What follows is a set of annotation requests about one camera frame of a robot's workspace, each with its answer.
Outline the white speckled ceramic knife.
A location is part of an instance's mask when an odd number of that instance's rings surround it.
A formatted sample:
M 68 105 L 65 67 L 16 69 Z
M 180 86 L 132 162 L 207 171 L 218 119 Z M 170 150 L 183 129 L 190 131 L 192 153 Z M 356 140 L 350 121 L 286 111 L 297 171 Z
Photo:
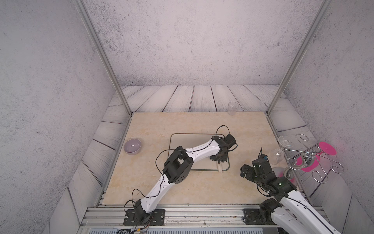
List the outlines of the white speckled ceramic knife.
M 222 164 L 220 162 L 217 162 L 216 165 L 217 165 L 218 172 L 222 173 L 223 172 Z

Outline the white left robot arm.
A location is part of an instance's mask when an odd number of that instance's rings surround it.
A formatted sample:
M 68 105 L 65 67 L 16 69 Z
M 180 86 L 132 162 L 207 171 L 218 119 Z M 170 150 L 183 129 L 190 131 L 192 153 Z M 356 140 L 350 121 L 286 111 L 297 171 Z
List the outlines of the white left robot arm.
M 228 134 L 226 136 L 214 135 L 211 139 L 201 145 L 192 148 L 178 146 L 171 151 L 171 155 L 160 170 L 160 179 L 147 195 L 134 202 L 132 209 L 125 214 L 124 225 L 148 225 L 151 216 L 154 215 L 156 207 L 166 193 L 176 184 L 183 182 L 189 175 L 194 163 L 205 158 L 216 162 L 228 161 L 230 148 L 237 146 L 236 139 Z

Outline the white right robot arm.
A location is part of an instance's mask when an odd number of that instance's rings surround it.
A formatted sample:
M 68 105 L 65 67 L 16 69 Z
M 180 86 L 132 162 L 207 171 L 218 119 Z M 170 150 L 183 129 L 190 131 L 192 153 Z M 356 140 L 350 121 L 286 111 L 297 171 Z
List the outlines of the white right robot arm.
M 267 197 L 257 210 L 244 209 L 247 225 L 278 225 L 287 234 L 338 234 L 322 215 L 303 197 L 286 177 L 277 176 L 265 155 L 252 165 L 243 165 L 240 176 L 255 183 L 258 192 Z

